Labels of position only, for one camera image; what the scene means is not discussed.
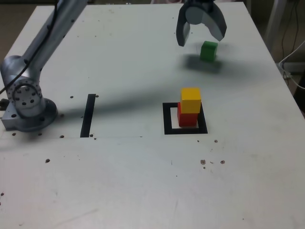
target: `black square outline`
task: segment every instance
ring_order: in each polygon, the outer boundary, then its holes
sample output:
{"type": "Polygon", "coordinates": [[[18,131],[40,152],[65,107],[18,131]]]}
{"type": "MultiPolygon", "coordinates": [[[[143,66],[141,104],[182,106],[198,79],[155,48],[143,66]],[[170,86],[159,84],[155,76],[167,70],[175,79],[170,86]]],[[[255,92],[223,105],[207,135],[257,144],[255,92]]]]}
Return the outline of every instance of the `black square outline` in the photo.
{"type": "Polygon", "coordinates": [[[164,134],[165,135],[195,135],[195,134],[207,134],[204,113],[202,104],[200,106],[200,112],[198,114],[197,122],[198,128],[175,128],[172,127],[171,108],[178,107],[178,103],[163,103],[163,122],[164,122],[164,134]]]}

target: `cable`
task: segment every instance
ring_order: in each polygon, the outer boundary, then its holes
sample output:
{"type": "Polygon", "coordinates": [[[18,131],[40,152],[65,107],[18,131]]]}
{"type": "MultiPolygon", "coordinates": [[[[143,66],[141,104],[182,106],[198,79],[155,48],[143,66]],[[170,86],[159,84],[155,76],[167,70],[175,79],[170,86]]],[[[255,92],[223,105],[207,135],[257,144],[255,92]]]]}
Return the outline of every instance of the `cable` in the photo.
{"type": "Polygon", "coordinates": [[[290,25],[290,22],[291,22],[291,19],[292,19],[292,13],[294,11],[294,7],[295,7],[296,4],[297,4],[297,1],[293,4],[293,6],[291,8],[289,20],[288,20],[288,23],[286,25],[286,28],[285,28],[285,31],[284,31],[284,34],[283,34],[283,38],[282,38],[282,54],[283,54],[283,59],[284,59],[284,56],[285,56],[285,53],[284,53],[284,39],[285,39],[286,33],[288,31],[288,28],[289,28],[289,25],[290,25]]]}
{"type": "Polygon", "coordinates": [[[22,69],[22,71],[12,80],[10,81],[1,91],[0,94],[2,94],[4,91],[6,91],[10,86],[12,86],[12,84],[14,82],[16,82],[16,80],[19,79],[19,77],[27,70],[27,68],[29,67],[30,63],[32,62],[32,60],[34,59],[34,57],[36,56],[36,54],[39,52],[39,50],[41,49],[41,47],[45,44],[45,42],[48,40],[53,28],[54,28],[54,24],[56,21],[56,17],[57,17],[57,0],[55,0],[54,3],[54,14],[53,14],[53,18],[52,18],[52,22],[51,25],[49,27],[49,31],[47,32],[46,36],[44,37],[44,39],[42,40],[42,42],[40,43],[40,45],[37,47],[37,49],[35,50],[35,52],[33,53],[33,55],[31,56],[31,58],[27,61],[25,67],[22,69]]]}
{"type": "MultiPolygon", "coordinates": [[[[290,22],[291,22],[291,19],[292,19],[292,13],[293,13],[293,10],[295,9],[295,17],[296,17],[296,34],[295,34],[295,41],[294,41],[294,44],[292,46],[292,50],[290,53],[293,52],[293,50],[295,49],[295,42],[296,42],[296,38],[297,38],[297,35],[299,33],[299,20],[298,20],[298,15],[297,15],[297,5],[299,4],[299,0],[296,0],[295,3],[293,4],[292,8],[291,8],[291,11],[290,11],[290,17],[289,17],[289,20],[288,20],[288,23],[287,23],[287,26],[286,26],[286,29],[284,31],[284,34],[283,34],[283,38],[282,38],[282,54],[283,54],[283,58],[284,58],[284,55],[285,55],[285,52],[284,52],[284,39],[285,39],[285,36],[286,36],[286,33],[287,33],[287,30],[289,28],[289,25],[290,25],[290,22]]],[[[283,79],[284,80],[287,80],[287,85],[289,85],[289,79],[286,75],[286,71],[285,71],[285,67],[283,65],[283,70],[284,70],[284,73],[283,73],[283,79]]]]}
{"type": "Polygon", "coordinates": [[[299,18],[298,18],[298,15],[297,15],[297,6],[298,6],[299,2],[300,2],[300,0],[296,1],[296,2],[295,2],[295,5],[294,5],[294,8],[295,8],[295,19],[296,19],[296,32],[295,32],[294,44],[293,44],[293,46],[292,46],[292,49],[291,49],[291,52],[290,52],[290,53],[292,53],[293,50],[295,49],[295,43],[296,43],[297,35],[298,35],[298,33],[299,33],[299,18]]]}
{"type": "MultiPolygon", "coordinates": [[[[286,61],[292,54],[294,54],[299,48],[301,48],[303,46],[303,44],[305,44],[305,41],[302,42],[302,44],[299,45],[299,47],[297,47],[292,53],[290,53],[288,56],[286,56],[284,59],[282,59],[279,63],[278,66],[284,71],[285,73],[285,69],[284,69],[284,61],[286,61]]],[[[301,89],[305,90],[305,87],[300,86],[294,79],[293,76],[290,76],[290,79],[292,80],[292,82],[295,83],[295,85],[301,89]]]]}
{"type": "Polygon", "coordinates": [[[283,62],[286,61],[292,54],[294,54],[299,48],[301,48],[305,44],[305,41],[302,42],[302,44],[299,45],[292,53],[290,53],[288,56],[286,56],[284,59],[282,59],[278,64],[281,69],[283,69],[283,62]]]}

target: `green cube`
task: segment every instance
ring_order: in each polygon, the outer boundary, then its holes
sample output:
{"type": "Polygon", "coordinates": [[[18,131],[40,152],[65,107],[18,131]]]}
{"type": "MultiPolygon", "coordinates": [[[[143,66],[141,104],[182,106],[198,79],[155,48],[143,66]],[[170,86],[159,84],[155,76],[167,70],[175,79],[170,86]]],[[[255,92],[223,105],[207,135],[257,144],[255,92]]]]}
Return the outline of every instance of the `green cube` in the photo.
{"type": "Polygon", "coordinates": [[[200,60],[213,62],[216,58],[218,44],[215,42],[204,42],[200,51],[200,60]]]}

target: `yellow cube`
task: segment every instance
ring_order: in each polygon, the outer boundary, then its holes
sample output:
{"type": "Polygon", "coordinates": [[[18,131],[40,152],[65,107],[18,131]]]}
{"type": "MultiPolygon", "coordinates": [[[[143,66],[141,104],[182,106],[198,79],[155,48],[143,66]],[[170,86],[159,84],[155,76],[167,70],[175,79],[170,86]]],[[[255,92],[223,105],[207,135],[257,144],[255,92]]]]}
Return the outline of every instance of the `yellow cube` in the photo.
{"type": "Polygon", "coordinates": [[[201,107],[200,89],[182,88],[180,105],[182,114],[198,114],[201,107]]]}

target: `floor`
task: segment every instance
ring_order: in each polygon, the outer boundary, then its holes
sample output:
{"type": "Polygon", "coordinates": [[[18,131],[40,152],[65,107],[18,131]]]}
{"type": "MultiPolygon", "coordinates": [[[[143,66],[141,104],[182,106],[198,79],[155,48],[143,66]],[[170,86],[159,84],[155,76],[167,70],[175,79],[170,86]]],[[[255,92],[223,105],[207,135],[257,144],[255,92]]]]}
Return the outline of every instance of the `floor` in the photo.
{"type": "MultiPolygon", "coordinates": [[[[128,0],[128,2],[134,3],[150,3],[151,0],[128,0]]],[[[107,0],[96,0],[97,4],[105,4],[107,0]]],[[[112,0],[115,4],[125,4],[126,0],[112,0]]],[[[16,38],[18,37],[20,31],[26,24],[28,18],[31,16],[36,5],[20,5],[20,4],[0,4],[0,62],[5,58],[6,54],[10,50],[11,46],[14,44],[16,38]]],[[[263,36],[266,29],[266,24],[256,25],[260,34],[263,36]]],[[[279,36],[275,41],[274,48],[271,52],[273,59],[279,62],[283,58],[283,52],[281,47],[282,36],[285,30],[286,23],[282,23],[279,31],[279,36]]],[[[295,37],[296,24],[292,24],[288,29],[284,41],[284,51],[287,55],[291,48],[295,37]]],[[[298,39],[296,45],[298,46],[305,37],[305,22],[301,21],[299,25],[298,39]]],[[[305,61],[305,47],[300,50],[296,55],[291,58],[291,61],[305,61]]],[[[299,76],[295,76],[297,82],[299,81],[299,76]]],[[[291,82],[288,85],[292,94],[294,93],[296,86],[291,82]]]]}

